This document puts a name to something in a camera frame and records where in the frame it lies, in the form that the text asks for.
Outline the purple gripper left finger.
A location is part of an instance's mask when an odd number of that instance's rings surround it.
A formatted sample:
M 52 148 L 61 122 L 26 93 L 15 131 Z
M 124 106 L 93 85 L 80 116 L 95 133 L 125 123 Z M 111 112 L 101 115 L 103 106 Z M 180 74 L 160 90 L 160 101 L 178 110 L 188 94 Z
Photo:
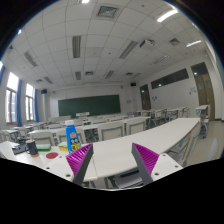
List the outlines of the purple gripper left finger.
M 82 185 L 93 154 L 93 145 L 88 144 L 66 156 L 66 160 L 73 171 L 76 185 Z

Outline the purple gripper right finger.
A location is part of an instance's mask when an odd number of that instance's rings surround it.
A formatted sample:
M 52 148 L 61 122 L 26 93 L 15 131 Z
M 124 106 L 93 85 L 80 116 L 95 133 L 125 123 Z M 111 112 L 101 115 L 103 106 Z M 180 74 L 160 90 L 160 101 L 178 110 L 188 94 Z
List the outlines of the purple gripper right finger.
M 132 155 L 138 166 L 143 184 L 147 185 L 152 183 L 153 179 L 151 174 L 159 159 L 159 155 L 137 143 L 132 144 Z

